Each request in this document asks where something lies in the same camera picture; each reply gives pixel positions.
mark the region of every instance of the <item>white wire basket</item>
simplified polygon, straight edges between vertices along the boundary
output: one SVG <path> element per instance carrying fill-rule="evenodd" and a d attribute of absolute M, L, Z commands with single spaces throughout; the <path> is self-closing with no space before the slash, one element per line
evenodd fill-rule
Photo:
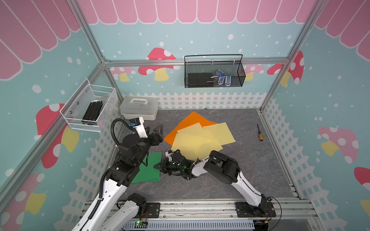
<path fill-rule="evenodd" d="M 116 89 L 92 85 L 88 79 L 82 83 L 80 88 L 83 88 L 81 93 L 77 96 L 72 96 L 62 107 L 60 113 L 71 129 L 101 132 L 112 111 L 118 110 L 116 107 L 118 100 Z M 95 100 L 103 101 L 103 107 L 100 110 L 99 117 L 96 121 L 83 120 L 90 102 Z"/>

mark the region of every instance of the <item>screwdriver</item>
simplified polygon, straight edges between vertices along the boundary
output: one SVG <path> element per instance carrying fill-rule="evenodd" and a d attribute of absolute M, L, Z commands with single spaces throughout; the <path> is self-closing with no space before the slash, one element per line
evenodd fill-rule
<path fill-rule="evenodd" d="M 259 140 L 260 140 L 260 141 L 263 141 L 263 136 L 262 136 L 262 134 L 261 134 L 261 131 L 259 130 L 258 124 L 257 124 L 257 128 L 258 128 L 258 136 L 259 136 Z"/>

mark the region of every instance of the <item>marble-patterned floor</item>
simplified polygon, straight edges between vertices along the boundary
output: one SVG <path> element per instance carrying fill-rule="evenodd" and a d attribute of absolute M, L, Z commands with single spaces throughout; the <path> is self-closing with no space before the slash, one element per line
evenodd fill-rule
<path fill-rule="evenodd" d="M 165 137 L 191 112 L 193 110 L 159 110 L 156 120 L 145 121 L 144 126 L 153 129 L 162 123 Z M 257 190 L 265 196 L 293 196 L 256 110 L 201 109 L 195 112 L 210 121 L 227 123 L 236 142 L 223 145 L 220 152 L 239 162 L 244 176 Z M 257 123 L 263 134 L 262 142 L 258 138 Z M 124 135 L 127 134 L 129 130 L 124 128 Z M 151 147 L 150 152 L 164 154 L 170 149 L 171 145 L 164 141 L 159 146 Z M 190 181 L 181 176 L 161 173 L 160 181 L 131 184 L 121 199 L 126 199 L 132 193 L 138 193 L 148 201 L 242 198 L 234 187 L 222 183 L 209 173 Z"/>

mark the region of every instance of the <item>green paper sheet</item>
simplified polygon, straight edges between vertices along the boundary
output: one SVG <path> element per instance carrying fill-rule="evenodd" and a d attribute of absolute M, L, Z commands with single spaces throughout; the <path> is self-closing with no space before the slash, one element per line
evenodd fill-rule
<path fill-rule="evenodd" d="M 161 152 L 149 153 L 148 166 L 145 167 L 144 164 L 141 164 L 139 173 L 135 176 L 131 183 L 159 181 L 160 171 L 153 168 L 153 166 L 161 162 L 161 160 Z"/>

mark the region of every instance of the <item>mushroom illustration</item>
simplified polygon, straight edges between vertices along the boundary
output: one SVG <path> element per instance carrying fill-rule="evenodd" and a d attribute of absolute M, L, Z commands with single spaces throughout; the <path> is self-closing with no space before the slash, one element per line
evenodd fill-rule
<path fill-rule="evenodd" d="M 146 58 L 147 60 L 175 60 L 175 56 L 170 52 L 162 48 L 154 48 Z M 168 80 L 168 74 L 166 68 L 178 70 L 180 66 L 152 66 L 152 67 L 139 67 L 139 74 L 149 75 L 155 72 L 155 81 L 166 81 Z"/>
<path fill-rule="evenodd" d="M 245 80 L 244 81 L 251 81 L 253 79 L 254 73 L 264 73 L 265 67 L 262 64 L 247 64 L 244 66 L 245 71 Z"/>
<path fill-rule="evenodd" d="M 357 167 L 354 169 L 356 180 L 370 191 L 370 169 Z"/>
<path fill-rule="evenodd" d="M 319 133 L 320 135 L 317 136 L 319 139 L 324 137 L 328 140 L 328 142 L 321 144 L 326 154 L 333 156 L 334 153 L 340 149 L 347 163 L 351 164 L 356 160 L 359 152 L 359 142 L 353 131 L 340 128 L 320 127 Z"/>
<path fill-rule="evenodd" d="M 43 173 L 34 173 L 28 176 L 5 212 L 1 215 L 3 231 L 18 231 L 22 226 L 26 211 L 29 211 L 33 215 L 39 212 L 45 202 L 46 194 L 35 194 L 32 192 L 44 177 L 45 175 Z"/>
<path fill-rule="evenodd" d="M 61 103 L 51 104 L 42 108 L 37 113 L 36 126 L 38 135 L 34 137 L 35 139 L 39 139 L 44 134 L 57 115 L 59 115 L 59 109 L 63 105 L 64 104 Z M 41 158 L 44 168 L 48 169 L 56 164 L 61 144 L 63 144 L 69 152 L 72 152 L 76 147 L 79 138 L 80 134 L 76 131 L 72 131 L 66 124 Z"/>
<path fill-rule="evenodd" d="M 267 70 L 267 74 L 269 75 L 277 74 L 280 71 L 282 66 L 283 66 L 282 64 L 275 64 L 274 66 L 272 66 L 270 69 Z M 287 87 L 290 76 L 293 77 L 295 84 L 299 84 L 300 81 L 302 80 L 304 68 L 305 68 L 304 56 L 303 56 L 303 53 L 299 51 L 296 58 L 293 60 L 293 63 L 290 65 L 290 68 L 285 73 L 281 81 L 281 85 L 284 87 Z"/>
<path fill-rule="evenodd" d="M 361 200 L 360 203 L 364 208 L 365 212 L 367 213 L 367 215 L 370 217 L 370 201 Z"/>
<path fill-rule="evenodd" d="M 111 67 L 110 71 L 115 80 L 118 80 L 118 76 L 120 77 L 121 82 L 128 82 L 130 78 L 127 76 L 129 74 L 136 74 L 132 67 Z"/>

